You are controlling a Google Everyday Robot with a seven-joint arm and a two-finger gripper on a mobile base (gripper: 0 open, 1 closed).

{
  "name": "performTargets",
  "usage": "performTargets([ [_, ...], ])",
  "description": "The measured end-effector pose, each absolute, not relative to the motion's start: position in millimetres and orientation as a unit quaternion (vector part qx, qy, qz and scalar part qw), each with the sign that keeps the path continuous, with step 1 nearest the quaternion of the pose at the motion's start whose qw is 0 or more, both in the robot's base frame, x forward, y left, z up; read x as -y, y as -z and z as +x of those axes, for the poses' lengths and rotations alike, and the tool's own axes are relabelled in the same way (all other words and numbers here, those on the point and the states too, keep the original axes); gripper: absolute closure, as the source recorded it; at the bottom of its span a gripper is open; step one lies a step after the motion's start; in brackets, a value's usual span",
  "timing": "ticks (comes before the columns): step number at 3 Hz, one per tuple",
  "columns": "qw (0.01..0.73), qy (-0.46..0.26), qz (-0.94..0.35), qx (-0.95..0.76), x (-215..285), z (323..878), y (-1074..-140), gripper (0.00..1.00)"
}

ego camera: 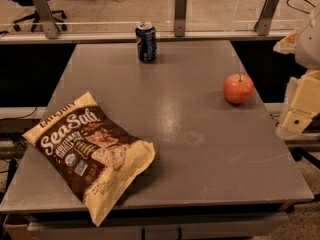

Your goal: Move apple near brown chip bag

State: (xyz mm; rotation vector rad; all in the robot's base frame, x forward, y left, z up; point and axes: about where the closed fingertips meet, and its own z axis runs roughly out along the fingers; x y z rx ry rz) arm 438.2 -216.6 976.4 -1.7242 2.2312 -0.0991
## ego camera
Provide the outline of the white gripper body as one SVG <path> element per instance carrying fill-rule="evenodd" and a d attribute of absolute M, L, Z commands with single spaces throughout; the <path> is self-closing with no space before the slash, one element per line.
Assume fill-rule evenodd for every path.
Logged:
<path fill-rule="evenodd" d="M 299 26 L 295 41 L 295 61 L 308 69 L 320 68 L 320 3 Z"/>

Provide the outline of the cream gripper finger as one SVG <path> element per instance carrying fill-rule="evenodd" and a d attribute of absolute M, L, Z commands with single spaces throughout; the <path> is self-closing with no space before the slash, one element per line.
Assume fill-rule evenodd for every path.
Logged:
<path fill-rule="evenodd" d="M 298 29 L 291 31 L 286 37 L 274 45 L 273 51 L 280 54 L 294 54 L 297 33 Z"/>
<path fill-rule="evenodd" d="M 297 138 L 320 113 L 320 70 L 291 77 L 276 133 L 280 138 Z"/>

